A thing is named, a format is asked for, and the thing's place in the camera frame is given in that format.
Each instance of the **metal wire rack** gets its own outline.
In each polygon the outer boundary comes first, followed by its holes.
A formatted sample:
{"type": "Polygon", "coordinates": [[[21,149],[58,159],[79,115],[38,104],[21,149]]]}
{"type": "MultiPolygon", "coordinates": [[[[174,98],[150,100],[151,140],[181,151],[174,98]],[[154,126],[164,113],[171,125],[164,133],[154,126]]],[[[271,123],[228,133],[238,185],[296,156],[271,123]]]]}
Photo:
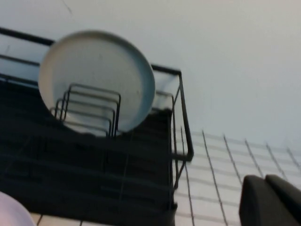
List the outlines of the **metal wire rack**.
{"type": "MultiPolygon", "coordinates": [[[[4,28],[0,28],[0,34],[45,46],[54,43],[4,28]]],[[[0,59],[39,66],[12,56],[0,55],[0,59]]],[[[71,95],[88,94],[78,92],[75,87],[96,88],[72,84],[50,109],[53,117],[42,103],[36,82],[0,74],[0,190],[18,199],[30,211],[42,214],[114,225],[172,225],[177,209],[173,195],[194,152],[182,74],[158,65],[152,68],[179,78],[175,95],[156,92],[170,98],[172,107],[153,108],[141,125],[120,136],[116,136],[120,94],[97,88],[115,96],[98,98],[106,98],[116,108],[76,102],[71,95]],[[175,139],[174,108],[178,98],[187,140],[187,151],[183,153],[177,151],[175,139]],[[111,118],[103,117],[109,129],[94,128],[103,131],[106,137],[79,134],[63,126],[66,112],[72,111],[71,103],[111,112],[111,118]]]]}

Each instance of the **white tile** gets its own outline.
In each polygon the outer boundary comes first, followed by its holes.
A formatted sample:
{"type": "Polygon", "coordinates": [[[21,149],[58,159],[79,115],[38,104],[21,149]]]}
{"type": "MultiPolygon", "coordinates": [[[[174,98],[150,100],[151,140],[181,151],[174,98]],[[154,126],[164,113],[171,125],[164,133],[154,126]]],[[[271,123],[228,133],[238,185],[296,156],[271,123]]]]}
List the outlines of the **white tile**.
{"type": "Polygon", "coordinates": [[[187,164],[187,167],[189,166],[202,166],[202,167],[210,167],[208,158],[204,157],[193,157],[191,163],[187,164]]]}
{"type": "Polygon", "coordinates": [[[286,175],[288,182],[294,185],[301,185],[301,175],[286,175]]]}
{"type": "Polygon", "coordinates": [[[218,189],[222,202],[240,203],[241,191],[233,191],[226,188],[219,187],[218,189]]]}
{"type": "Polygon", "coordinates": [[[290,147],[288,147],[290,149],[290,151],[293,153],[293,154],[299,154],[301,155],[301,149],[291,149],[290,147]]]}
{"type": "Polygon", "coordinates": [[[219,173],[215,173],[214,176],[217,184],[241,187],[238,177],[223,175],[219,173]]]}
{"type": "Polygon", "coordinates": [[[72,220],[67,218],[58,218],[52,216],[43,216],[39,226],[79,226],[79,220],[72,220]]]}
{"type": "Polygon", "coordinates": [[[174,201],[178,204],[177,212],[184,213],[184,214],[191,214],[188,195],[186,197],[182,197],[175,194],[174,201]]]}
{"type": "Polygon", "coordinates": [[[186,179],[179,180],[178,189],[175,191],[175,194],[176,193],[188,194],[188,185],[186,179]]]}
{"type": "MultiPolygon", "coordinates": [[[[176,142],[177,142],[177,146],[178,147],[182,147],[182,138],[181,138],[181,134],[177,134],[176,133],[176,142]]],[[[172,141],[172,144],[174,145],[174,134],[172,133],[172,137],[171,137],[171,141],[172,141]]],[[[185,139],[185,136],[183,136],[183,142],[186,143],[186,139],[185,139]]]]}
{"type": "Polygon", "coordinates": [[[239,223],[239,206],[229,206],[229,205],[223,205],[223,209],[225,212],[225,216],[227,221],[236,222],[239,223]]]}
{"type": "Polygon", "coordinates": [[[270,159],[260,159],[255,157],[257,164],[260,167],[269,167],[269,168],[274,168],[277,169],[277,165],[275,164],[275,162],[273,161],[272,158],[270,159]]]}
{"type": "Polygon", "coordinates": [[[232,223],[232,222],[228,222],[229,226],[241,226],[240,222],[237,223],[232,223]]]}
{"type": "Polygon", "coordinates": [[[213,175],[211,171],[201,169],[187,169],[189,179],[201,179],[213,183],[213,175]]]}
{"type": "Polygon", "coordinates": [[[250,150],[253,154],[270,157],[270,153],[266,147],[253,147],[250,146],[250,150]]]}
{"type": "Polygon", "coordinates": [[[301,163],[301,155],[300,154],[295,154],[295,153],[292,153],[292,154],[293,154],[295,160],[300,164],[301,163]]]}
{"type": "Polygon", "coordinates": [[[241,175],[241,177],[243,177],[245,175],[257,175],[260,177],[260,173],[255,166],[249,167],[249,166],[236,165],[236,168],[237,168],[239,174],[241,175]]]}
{"type": "Polygon", "coordinates": [[[253,159],[251,158],[250,155],[240,155],[240,154],[232,153],[232,157],[234,162],[238,161],[241,163],[246,163],[248,165],[254,165],[253,159]]]}
{"type": "Polygon", "coordinates": [[[293,161],[291,161],[290,164],[289,163],[282,163],[282,162],[279,162],[278,164],[284,172],[285,171],[296,172],[296,173],[301,172],[300,169],[295,165],[295,163],[293,163],[293,161]]]}
{"type": "Polygon", "coordinates": [[[175,215],[175,226],[192,226],[192,219],[190,217],[182,217],[175,215]]]}
{"type": "Polygon", "coordinates": [[[272,153],[277,160],[292,161],[291,156],[287,153],[286,150],[284,150],[283,152],[274,152],[272,149],[272,153]]]}
{"type": "Polygon", "coordinates": [[[214,174],[221,174],[221,175],[227,175],[230,177],[237,177],[236,172],[226,172],[224,170],[220,170],[220,169],[214,169],[214,174]]]}
{"type": "Polygon", "coordinates": [[[229,152],[227,150],[222,151],[222,150],[208,148],[208,154],[209,154],[210,158],[218,157],[218,158],[222,158],[222,159],[225,159],[225,160],[228,160],[231,162],[231,158],[230,158],[229,152]]]}
{"type": "Polygon", "coordinates": [[[176,163],[173,161],[172,167],[173,167],[173,176],[175,176],[175,165],[176,163]]]}
{"type": "Polygon", "coordinates": [[[261,154],[253,154],[255,159],[264,159],[270,161],[272,159],[271,155],[261,155],[261,154]]]}
{"type": "MultiPolygon", "coordinates": [[[[180,130],[175,132],[175,137],[176,137],[176,140],[177,140],[177,141],[178,141],[178,140],[182,141],[182,134],[181,134],[181,131],[180,131],[180,130]]],[[[183,140],[185,140],[185,139],[186,139],[186,136],[185,136],[185,133],[184,133],[184,131],[183,131],[183,140]]]]}
{"type": "Polygon", "coordinates": [[[206,155],[206,149],[205,145],[203,143],[193,143],[193,150],[195,154],[205,154],[206,155]]]}
{"type": "Polygon", "coordinates": [[[30,215],[32,216],[32,219],[35,223],[37,223],[41,217],[39,213],[30,213],[30,215]]]}
{"type": "Polygon", "coordinates": [[[181,146],[179,149],[177,149],[177,153],[187,154],[188,151],[187,151],[187,146],[186,146],[186,144],[184,144],[184,152],[183,152],[183,148],[182,148],[182,146],[181,146]]]}
{"type": "Polygon", "coordinates": [[[201,131],[200,132],[192,132],[190,135],[191,135],[191,139],[193,141],[204,142],[203,133],[201,131]]]}
{"type": "Polygon", "coordinates": [[[212,138],[208,138],[206,137],[206,145],[207,147],[209,146],[215,146],[215,147],[220,147],[220,148],[224,148],[227,150],[227,147],[226,147],[226,144],[225,144],[225,141],[223,140],[223,138],[221,139],[212,139],[212,138]]]}
{"type": "Polygon", "coordinates": [[[225,223],[214,222],[211,220],[201,220],[194,218],[195,226],[225,226],[225,223]]]}
{"type": "Polygon", "coordinates": [[[217,199],[217,193],[214,185],[205,185],[198,182],[190,181],[190,194],[198,197],[207,197],[217,199]]]}
{"type": "MultiPolygon", "coordinates": [[[[172,139],[171,141],[171,147],[174,149],[174,140],[172,139]]],[[[177,148],[177,153],[180,153],[183,151],[183,142],[182,140],[177,140],[176,141],[176,148],[177,148]]]]}
{"type": "Polygon", "coordinates": [[[219,203],[192,199],[193,214],[213,217],[223,220],[222,209],[219,203]]]}
{"type": "Polygon", "coordinates": [[[220,162],[212,159],[211,163],[214,169],[235,173],[233,164],[231,162],[220,162]]]}
{"type": "Polygon", "coordinates": [[[247,146],[243,144],[234,144],[230,141],[227,141],[228,147],[230,151],[241,152],[241,153],[249,153],[247,146]]]}
{"type": "Polygon", "coordinates": [[[84,221],[81,226],[110,226],[110,225],[96,224],[96,223],[91,223],[91,222],[84,221]]]}
{"type": "Polygon", "coordinates": [[[180,180],[186,180],[186,169],[184,168],[183,171],[182,171],[182,174],[180,176],[180,180]]]}
{"type": "Polygon", "coordinates": [[[281,171],[278,168],[266,168],[266,167],[260,167],[261,171],[263,173],[269,173],[269,174],[276,174],[278,175],[281,173],[281,171]]]}

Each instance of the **white plate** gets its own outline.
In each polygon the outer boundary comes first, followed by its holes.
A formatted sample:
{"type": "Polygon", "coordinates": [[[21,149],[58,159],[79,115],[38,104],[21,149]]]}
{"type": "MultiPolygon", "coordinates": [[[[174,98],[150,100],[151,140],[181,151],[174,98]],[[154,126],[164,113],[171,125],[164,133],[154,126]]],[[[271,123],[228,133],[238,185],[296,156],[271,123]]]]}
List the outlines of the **white plate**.
{"type": "Polygon", "coordinates": [[[30,213],[17,200],[0,192],[0,225],[35,226],[30,213]]]}
{"type": "MultiPolygon", "coordinates": [[[[118,129],[125,132],[146,118],[155,96],[154,75],[143,54],[126,40],[99,31],[71,34],[55,43],[46,54],[40,67],[39,90],[48,109],[55,107],[72,83],[118,92],[121,95],[118,129]]],[[[104,136],[105,133],[95,127],[108,130],[109,121],[91,114],[112,119],[113,113],[92,105],[116,110],[117,104],[76,92],[101,95],[115,101],[118,101],[118,95],[78,86],[72,90],[64,124],[80,133],[104,136]],[[90,105],[80,105],[78,101],[90,105]]]]}

